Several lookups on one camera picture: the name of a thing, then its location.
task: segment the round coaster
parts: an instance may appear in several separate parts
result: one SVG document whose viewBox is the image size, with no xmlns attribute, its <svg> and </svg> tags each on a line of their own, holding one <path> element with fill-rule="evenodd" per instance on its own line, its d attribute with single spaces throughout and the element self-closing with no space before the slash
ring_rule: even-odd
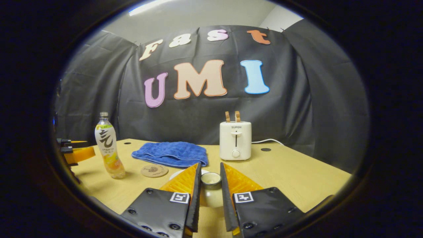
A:
<svg viewBox="0 0 423 238">
<path fill-rule="evenodd" d="M 150 178 L 157 178 L 164 176 L 169 172 L 169 169 L 158 164 L 147 165 L 141 170 L 141 174 Z"/>
</svg>

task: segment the power cord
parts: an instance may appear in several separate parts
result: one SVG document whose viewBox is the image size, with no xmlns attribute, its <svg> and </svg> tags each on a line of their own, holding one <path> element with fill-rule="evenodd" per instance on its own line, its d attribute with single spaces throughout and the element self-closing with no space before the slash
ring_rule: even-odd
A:
<svg viewBox="0 0 423 238">
<path fill-rule="evenodd" d="M 261 143 L 261 142 L 265 142 L 265 141 L 275 141 L 275 142 L 285 146 L 284 144 L 280 143 L 279 141 L 277 141 L 275 139 L 266 139 L 266 140 L 262 140 L 262 141 L 254 141 L 254 142 L 251 142 L 251 144 L 257 144 L 257 143 Z"/>
</svg>

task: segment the letter m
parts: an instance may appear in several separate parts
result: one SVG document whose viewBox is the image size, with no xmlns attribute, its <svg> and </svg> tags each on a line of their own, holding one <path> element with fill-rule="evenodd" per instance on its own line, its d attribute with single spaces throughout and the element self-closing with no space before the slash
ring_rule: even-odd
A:
<svg viewBox="0 0 423 238">
<path fill-rule="evenodd" d="M 191 93 L 187 91 L 187 85 L 198 97 L 207 82 L 204 94 L 209 97 L 223 96 L 228 91 L 223 87 L 221 68 L 222 60 L 209 60 L 203 66 L 200 73 L 194 69 L 191 63 L 181 63 L 174 66 L 178 72 L 178 91 L 174 94 L 176 99 L 189 98 Z"/>
</svg>

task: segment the blue towel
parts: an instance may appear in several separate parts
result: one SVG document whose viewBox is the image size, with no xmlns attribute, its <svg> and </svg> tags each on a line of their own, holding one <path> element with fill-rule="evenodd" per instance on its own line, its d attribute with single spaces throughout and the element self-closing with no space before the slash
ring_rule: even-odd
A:
<svg viewBox="0 0 423 238">
<path fill-rule="evenodd" d="M 132 157 L 176 168 L 188 168 L 196 163 L 207 166 L 206 149 L 188 142 L 145 143 Z"/>
</svg>

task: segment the table surface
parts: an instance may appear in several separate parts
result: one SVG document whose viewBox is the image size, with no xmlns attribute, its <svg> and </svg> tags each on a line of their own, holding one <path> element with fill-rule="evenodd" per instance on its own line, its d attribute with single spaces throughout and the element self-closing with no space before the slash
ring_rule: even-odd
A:
<svg viewBox="0 0 423 238">
<path fill-rule="evenodd" d="M 134 159 L 131 153 L 146 142 L 134 139 L 117 142 L 118 155 L 126 170 L 124 179 L 115 180 L 108 175 L 97 146 L 94 146 L 95 157 L 81 161 L 71 169 L 82 181 L 82 189 L 88 195 L 122 214 L 144 189 L 160 188 L 173 173 L 180 170 L 168 167 L 169 172 L 163 177 L 143 176 L 141 169 L 151 163 Z M 219 157 L 218 145 L 201 146 L 206 148 L 209 159 L 209 165 L 203 169 L 220 173 L 220 162 L 225 162 L 263 188 L 277 187 L 303 212 L 309 211 L 327 196 L 336 194 L 351 176 L 275 142 L 253 144 L 251 158 L 246 161 L 223 161 Z M 271 151 L 265 152 L 261 148 L 270 148 Z M 200 207 L 198 229 L 194 238 L 232 237 L 231 232 L 226 232 L 222 207 Z"/>
</svg>

